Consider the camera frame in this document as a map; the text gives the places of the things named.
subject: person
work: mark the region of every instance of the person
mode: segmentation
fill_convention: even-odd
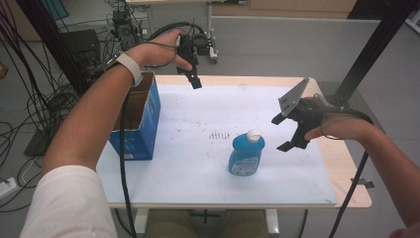
[[[140,67],[172,62],[192,70],[186,60],[176,55],[173,47],[180,34],[180,30],[174,30],[153,40],[159,45],[142,44],[126,51],[126,55]],[[133,81],[131,72],[116,64],[101,75],[71,110],[45,155],[42,178],[21,237],[117,237],[95,169]],[[356,140],[366,148],[407,226],[390,237],[420,237],[419,168],[385,134],[362,119],[329,115],[322,127],[322,130],[309,131],[305,139],[309,141],[325,133]],[[243,227],[250,223],[253,221],[245,220]],[[232,229],[226,234],[233,237],[234,233],[235,229]]]
[[[327,115],[324,124],[305,135],[310,141],[321,136],[355,140],[369,154],[407,229],[390,238],[420,237],[420,169],[377,127],[345,115]]]

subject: equipment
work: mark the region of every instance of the equipment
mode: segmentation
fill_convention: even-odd
[[[183,59],[187,60],[192,65],[192,70],[187,71],[180,67],[177,67],[176,70],[178,73],[185,73],[185,76],[188,78],[188,81],[191,83],[192,88],[197,89],[202,87],[200,78],[197,76],[197,65],[198,60],[194,50],[194,47],[191,42],[189,35],[180,36],[179,47],[176,50],[178,55]]]
[[[61,33],[61,37],[82,68],[100,63],[100,43],[94,30]]]
[[[207,39],[206,35],[204,34],[204,30],[194,24],[189,22],[177,22],[177,23],[171,23],[168,24],[157,31],[155,31],[149,38],[148,41],[153,40],[154,38],[158,37],[159,35],[179,27],[191,27],[194,29],[197,29],[199,31],[199,34],[194,34],[192,37],[185,34],[180,37],[180,42],[178,45],[178,48],[176,50],[176,53],[182,57],[183,59],[187,60],[192,65],[192,70],[187,71],[180,67],[177,67],[176,70],[178,73],[184,73],[185,76],[188,78],[188,81],[191,83],[192,88],[197,89],[202,87],[200,78],[197,76],[197,65],[198,65],[198,59],[197,59],[197,53],[201,53],[203,55],[206,55],[210,52],[210,46],[211,43],[210,40]]]
[[[142,30],[133,26],[133,22],[129,18],[129,11],[130,10],[128,9],[125,9],[124,11],[115,10],[112,16],[115,37],[120,39],[123,52],[133,48],[140,42],[138,32]]]
[[[336,107],[328,103],[322,95],[315,94],[313,98],[301,98],[308,81],[309,78],[305,77],[300,83],[278,99],[281,112],[272,118],[271,122],[278,125],[286,118],[297,122],[297,129],[291,141],[287,141],[277,147],[278,150],[287,152],[293,147],[306,149],[309,142],[304,139],[305,134],[321,126],[324,114],[326,113],[353,115],[372,123],[365,113],[349,107]]]

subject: table leg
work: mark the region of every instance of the table leg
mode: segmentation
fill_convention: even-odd
[[[136,228],[137,238],[145,237],[146,226],[148,224],[148,209],[138,209],[134,220],[134,227]]]
[[[280,237],[278,217],[276,209],[266,209],[265,210],[265,221],[266,228],[268,229],[269,238],[278,238]]]
[[[414,31],[416,31],[418,34],[420,34],[420,27],[417,25],[420,22],[420,11],[414,15],[414,17],[410,20],[405,20],[405,23],[410,26]]]
[[[145,6],[145,9],[146,9],[146,14],[148,15],[149,31],[150,31],[149,36],[150,36],[155,31],[154,20],[152,19],[152,17],[153,17],[152,16],[152,6],[147,5],[147,6]]]
[[[216,50],[216,37],[214,36],[214,29],[211,25],[211,16],[212,16],[212,4],[211,2],[207,3],[207,38],[211,41],[210,47],[210,59],[214,62],[217,62],[217,54],[219,51]]]

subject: blue bottle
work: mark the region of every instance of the blue bottle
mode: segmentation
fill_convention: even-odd
[[[229,172],[236,176],[251,176],[259,167],[265,140],[259,130],[237,136],[229,159]]]

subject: sleeve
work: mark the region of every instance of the sleeve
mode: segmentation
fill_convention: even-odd
[[[43,176],[21,237],[117,237],[98,174],[64,166]]]

